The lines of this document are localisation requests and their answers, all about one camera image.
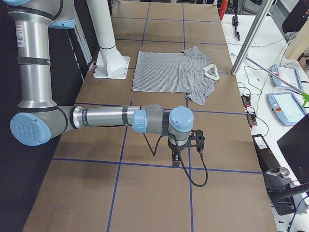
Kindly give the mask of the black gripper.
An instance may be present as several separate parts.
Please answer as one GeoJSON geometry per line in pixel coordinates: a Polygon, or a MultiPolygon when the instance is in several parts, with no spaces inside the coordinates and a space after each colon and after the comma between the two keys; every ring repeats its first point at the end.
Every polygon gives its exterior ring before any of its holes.
{"type": "Polygon", "coordinates": [[[181,151],[189,146],[189,142],[187,141],[183,145],[176,146],[173,143],[171,143],[170,141],[168,141],[168,146],[172,150],[172,166],[173,167],[179,167],[181,151]]]}

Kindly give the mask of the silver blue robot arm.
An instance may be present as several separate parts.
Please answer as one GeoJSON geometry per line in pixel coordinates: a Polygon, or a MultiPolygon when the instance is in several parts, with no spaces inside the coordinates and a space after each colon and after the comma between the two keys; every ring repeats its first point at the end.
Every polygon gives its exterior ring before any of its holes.
{"type": "Polygon", "coordinates": [[[74,28],[74,1],[8,0],[6,5],[15,21],[21,75],[22,101],[10,121],[15,139],[38,146],[72,129],[131,126],[135,132],[167,137],[173,165],[183,163],[181,151],[197,138],[194,115],[187,107],[167,112],[157,104],[84,108],[53,101],[48,30],[74,28]]]}

